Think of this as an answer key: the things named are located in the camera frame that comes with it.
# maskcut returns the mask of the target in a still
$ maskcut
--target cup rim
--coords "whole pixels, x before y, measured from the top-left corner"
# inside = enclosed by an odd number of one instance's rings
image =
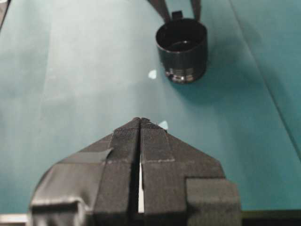
[[[159,33],[159,31],[160,31],[161,29],[163,29],[165,26],[169,26],[170,24],[175,23],[175,22],[178,21],[178,20],[171,20],[171,21],[169,21],[168,23],[165,23],[165,24],[163,24],[162,26],[160,26],[159,29],[158,29],[157,32],[156,32],[156,36],[155,36],[155,38],[156,38],[156,45],[157,45],[157,47],[158,47],[159,49],[161,49],[161,50],[163,50],[163,51],[165,51],[165,52],[167,52],[167,53],[180,54],[180,53],[190,52],[190,51],[192,51],[192,50],[198,48],[199,46],[201,46],[201,45],[203,44],[203,42],[204,42],[204,40],[206,39],[206,36],[207,36],[207,29],[206,29],[206,27],[205,27],[202,23],[200,23],[199,21],[197,21],[197,20],[195,20],[195,19],[191,19],[191,18],[182,18],[182,19],[179,19],[179,20],[196,22],[196,23],[198,23],[199,25],[201,25],[201,27],[204,28],[204,30],[205,30],[204,39],[203,39],[200,43],[198,43],[196,46],[194,46],[194,47],[192,47],[192,48],[190,48],[190,49],[188,49],[188,50],[184,50],[184,51],[171,51],[171,50],[168,50],[168,49],[162,47],[162,46],[158,43],[158,33]]]

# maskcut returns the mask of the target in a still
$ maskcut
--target black object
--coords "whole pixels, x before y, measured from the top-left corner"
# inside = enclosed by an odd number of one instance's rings
[[[208,58],[207,29],[199,22],[200,0],[191,0],[195,19],[172,13],[170,20],[165,1],[148,0],[163,17],[165,24],[156,34],[160,61],[165,75],[177,83],[189,83],[206,71]]]
[[[220,163],[145,118],[52,166],[36,187],[29,213],[32,226],[241,224],[237,188]]]

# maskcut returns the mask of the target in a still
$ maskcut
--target green table surface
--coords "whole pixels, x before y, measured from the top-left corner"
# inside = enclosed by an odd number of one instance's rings
[[[243,210],[301,209],[301,1],[203,0],[204,77],[171,83],[146,0],[12,0],[0,32],[0,213],[133,117],[221,161]],[[192,17],[190,1],[168,0]],[[150,71],[156,70],[156,79]]]

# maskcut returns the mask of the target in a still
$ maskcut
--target black cup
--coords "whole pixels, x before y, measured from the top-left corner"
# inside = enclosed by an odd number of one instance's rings
[[[157,31],[156,41],[165,75],[171,81],[189,83],[205,73],[207,29],[199,21],[175,12],[173,19]]]

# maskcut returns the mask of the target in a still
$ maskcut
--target black cylindrical cup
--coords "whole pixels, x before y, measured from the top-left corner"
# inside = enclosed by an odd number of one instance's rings
[[[207,29],[197,20],[184,18],[164,24],[156,41],[165,75],[171,81],[189,83],[205,73]]]

